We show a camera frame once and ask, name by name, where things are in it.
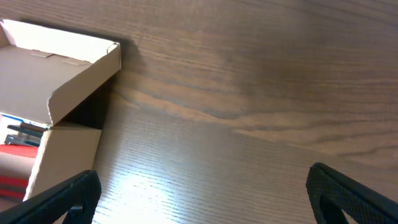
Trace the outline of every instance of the wood grain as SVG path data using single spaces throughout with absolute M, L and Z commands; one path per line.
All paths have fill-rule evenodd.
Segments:
M 114 37 L 96 223 L 313 223 L 315 161 L 398 198 L 391 0 L 0 0 Z

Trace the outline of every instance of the cardboard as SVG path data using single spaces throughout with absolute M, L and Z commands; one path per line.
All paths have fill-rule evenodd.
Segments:
M 117 42 L 0 21 L 0 114 L 48 129 L 35 159 L 0 154 L 2 175 L 29 179 L 24 200 L 92 168 L 101 130 L 62 119 L 120 68 Z
M 0 22 L 0 112 L 51 127 L 120 68 L 117 42 Z

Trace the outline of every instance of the table surface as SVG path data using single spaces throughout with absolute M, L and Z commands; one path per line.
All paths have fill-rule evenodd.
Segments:
M 304 184 L 316 161 L 397 200 L 397 11 L 391 0 L 0 0 L 0 17 L 121 43 L 94 223 L 315 223 Z

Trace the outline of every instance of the open cardboard box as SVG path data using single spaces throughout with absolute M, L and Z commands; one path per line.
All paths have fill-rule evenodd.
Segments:
M 27 200 L 92 168 L 101 130 L 62 118 L 121 68 L 121 51 L 117 42 L 87 35 L 10 20 L 0 25 L 0 113 L 48 129 Z

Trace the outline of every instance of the red object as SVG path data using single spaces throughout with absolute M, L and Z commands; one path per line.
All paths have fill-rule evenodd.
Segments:
M 29 158 L 36 158 L 37 150 L 38 148 L 33 146 L 0 145 L 0 152 Z
M 5 196 L 5 197 L 13 197 L 13 198 L 18 198 L 18 199 L 24 199 L 25 194 L 23 193 L 18 193 L 18 192 L 13 192 L 10 190 L 1 190 L 0 189 L 0 195 Z
M 20 188 L 25 189 L 27 187 L 28 183 L 29 183 L 29 181 L 25 180 L 25 179 L 0 176 L 0 185 L 11 185 L 14 187 L 20 187 Z

